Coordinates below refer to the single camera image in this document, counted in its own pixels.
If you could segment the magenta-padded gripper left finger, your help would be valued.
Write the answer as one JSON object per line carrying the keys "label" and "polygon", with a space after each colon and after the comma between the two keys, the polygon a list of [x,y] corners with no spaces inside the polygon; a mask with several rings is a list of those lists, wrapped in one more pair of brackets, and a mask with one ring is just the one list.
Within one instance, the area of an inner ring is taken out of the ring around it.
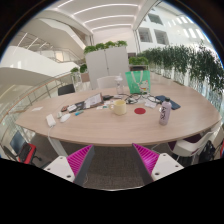
{"label": "magenta-padded gripper left finger", "polygon": [[67,157],[58,156],[44,170],[82,186],[94,154],[94,146],[88,145]]}

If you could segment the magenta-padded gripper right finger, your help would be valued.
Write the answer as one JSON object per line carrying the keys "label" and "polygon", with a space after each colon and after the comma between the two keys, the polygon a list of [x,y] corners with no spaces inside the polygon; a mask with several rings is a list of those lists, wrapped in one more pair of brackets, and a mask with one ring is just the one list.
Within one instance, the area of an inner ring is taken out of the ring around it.
{"label": "magenta-padded gripper right finger", "polygon": [[159,154],[135,143],[132,146],[132,155],[145,185],[183,169],[183,166],[167,153]]}

